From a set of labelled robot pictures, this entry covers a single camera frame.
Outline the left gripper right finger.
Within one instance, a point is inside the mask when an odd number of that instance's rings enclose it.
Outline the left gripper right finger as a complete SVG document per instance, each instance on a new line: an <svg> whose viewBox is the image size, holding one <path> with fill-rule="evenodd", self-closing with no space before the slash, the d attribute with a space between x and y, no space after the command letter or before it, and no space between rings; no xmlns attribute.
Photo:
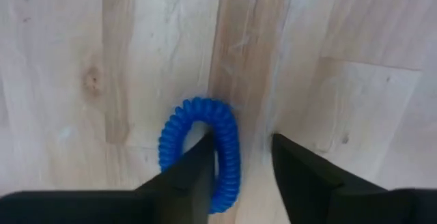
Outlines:
<svg viewBox="0 0 437 224"><path fill-rule="evenodd" d="M291 223L436 224L434 189L387 190L279 133L272 164Z"/></svg>

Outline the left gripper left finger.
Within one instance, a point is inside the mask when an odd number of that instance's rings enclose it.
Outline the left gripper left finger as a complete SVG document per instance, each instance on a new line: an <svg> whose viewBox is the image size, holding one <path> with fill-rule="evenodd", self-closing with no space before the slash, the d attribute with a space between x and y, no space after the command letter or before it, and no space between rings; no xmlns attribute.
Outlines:
<svg viewBox="0 0 437 224"><path fill-rule="evenodd" d="M2 223L207 223L214 184L212 133L134 190L21 191L1 198Z"/></svg>

